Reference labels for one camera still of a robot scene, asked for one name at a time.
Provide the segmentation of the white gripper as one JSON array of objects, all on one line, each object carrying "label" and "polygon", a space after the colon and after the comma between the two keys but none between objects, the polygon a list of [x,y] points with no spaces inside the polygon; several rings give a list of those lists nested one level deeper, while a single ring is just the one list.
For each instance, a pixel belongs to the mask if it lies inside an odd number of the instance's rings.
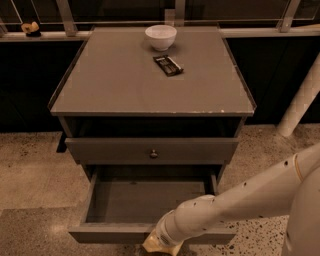
[{"label": "white gripper", "polygon": [[167,215],[164,215],[157,223],[155,230],[152,230],[143,242],[143,248],[149,252],[166,253],[170,256],[177,256],[183,242],[172,239],[166,228]]}]

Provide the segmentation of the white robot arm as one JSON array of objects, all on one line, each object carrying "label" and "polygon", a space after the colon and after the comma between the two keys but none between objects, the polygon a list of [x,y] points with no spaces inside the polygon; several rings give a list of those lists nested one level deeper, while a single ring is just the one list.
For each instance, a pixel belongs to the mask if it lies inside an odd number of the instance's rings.
[{"label": "white robot arm", "polygon": [[175,256],[184,241],[207,234],[218,222],[281,215],[289,217],[281,256],[319,256],[320,144],[222,194],[182,202],[159,220],[143,247]]}]

